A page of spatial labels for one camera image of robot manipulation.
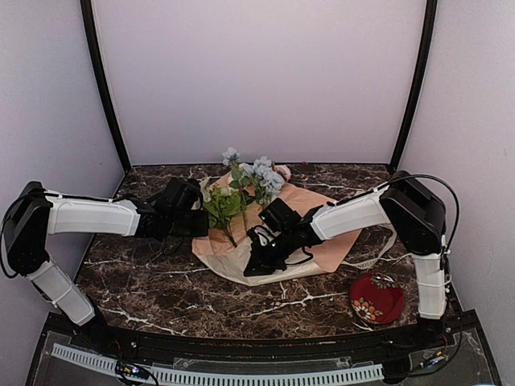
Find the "blue fake flower stem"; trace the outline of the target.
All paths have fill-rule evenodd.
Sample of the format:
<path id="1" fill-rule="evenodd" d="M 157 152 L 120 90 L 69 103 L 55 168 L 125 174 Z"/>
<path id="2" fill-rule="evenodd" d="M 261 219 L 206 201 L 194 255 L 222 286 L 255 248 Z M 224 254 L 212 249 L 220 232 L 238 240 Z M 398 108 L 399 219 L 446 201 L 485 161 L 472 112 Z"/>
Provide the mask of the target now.
<path id="1" fill-rule="evenodd" d="M 240 162 L 241 153 L 237 149 L 229 147 L 222 153 L 222 157 L 222 163 L 230 167 L 229 184 L 233 181 L 231 161 L 236 161 L 251 174 L 252 184 L 246 190 L 249 192 L 249 197 L 262 208 L 267 207 L 278 196 L 286 183 L 282 176 L 274 170 L 274 162 L 266 156 L 257 158 L 252 164 Z"/>

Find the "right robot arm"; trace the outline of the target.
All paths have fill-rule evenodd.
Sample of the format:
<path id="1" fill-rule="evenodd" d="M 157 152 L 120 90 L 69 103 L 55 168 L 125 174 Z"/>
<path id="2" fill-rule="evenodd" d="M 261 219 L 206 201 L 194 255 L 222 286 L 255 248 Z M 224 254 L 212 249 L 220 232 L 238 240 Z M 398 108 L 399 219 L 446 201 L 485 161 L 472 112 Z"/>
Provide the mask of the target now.
<path id="1" fill-rule="evenodd" d="M 423 180 L 435 176 L 404 170 L 362 194 L 313 207 L 301 216 L 282 199 L 275 199 L 260 214 L 263 224 L 251 228 L 250 257 L 245 277 L 266 276 L 286 270 L 290 256 L 343 234 L 389 225 L 414 259 L 418 285 L 418 315 L 424 319 L 410 332 L 410 341 L 427 349 L 440 338 L 439 323 L 447 308 L 446 267 L 454 232 L 446 225 L 445 203 Z"/>

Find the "pink fake rose stem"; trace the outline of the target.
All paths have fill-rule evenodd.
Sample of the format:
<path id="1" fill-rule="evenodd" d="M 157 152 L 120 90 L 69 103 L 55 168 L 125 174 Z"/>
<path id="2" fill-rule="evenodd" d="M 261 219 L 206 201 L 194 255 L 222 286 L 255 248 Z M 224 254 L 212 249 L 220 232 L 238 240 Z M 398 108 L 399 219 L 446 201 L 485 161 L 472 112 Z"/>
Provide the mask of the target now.
<path id="1" fill-rule="evenodd" d="M 274 170 L 282 176 L 282 178 L 288 182 L 291 178 L 291 171 L 287 165 L 276 165 Z"/>

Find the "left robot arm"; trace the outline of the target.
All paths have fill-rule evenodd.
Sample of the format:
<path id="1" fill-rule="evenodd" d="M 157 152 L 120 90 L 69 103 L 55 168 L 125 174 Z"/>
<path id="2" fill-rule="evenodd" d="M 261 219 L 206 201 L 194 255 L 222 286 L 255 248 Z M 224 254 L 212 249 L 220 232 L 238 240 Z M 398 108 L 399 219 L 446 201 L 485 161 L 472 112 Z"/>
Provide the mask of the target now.
<path id="1" fill-rule="evenodd" d="M 126 238 L 192 239 L 208 234 L 208 213 L 200 186 L 171 179 L 162 191 L 101 198 L 70 195 L 29 182 L 1 221 L 1 270 L 8 279 L 25 277 L 97 351 L 113 345 L 102 313 L 58 265 L 49 239 L 62 235 L 115 235 Z"/>

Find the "beige wrapping paper sheet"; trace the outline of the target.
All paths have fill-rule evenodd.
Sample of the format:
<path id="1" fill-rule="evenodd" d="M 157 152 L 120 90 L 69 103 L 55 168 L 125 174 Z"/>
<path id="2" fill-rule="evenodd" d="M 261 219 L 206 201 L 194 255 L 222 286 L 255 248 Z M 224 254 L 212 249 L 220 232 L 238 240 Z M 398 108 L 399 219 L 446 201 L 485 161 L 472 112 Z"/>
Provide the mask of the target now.
<path id="1" fill-rule="evenodd" d="M 224 279 L 247 286 L 265 285 L 313 275 L 333 273 L 361 234 L 359 230 L 337 236 L 310 248 L 264 231 L 258 218 L 262 209 L 252 203 L 245 214 L 231 220 L 235 242 L 220 229 L 192 241 L 192 252 L 211 271 Z"/>

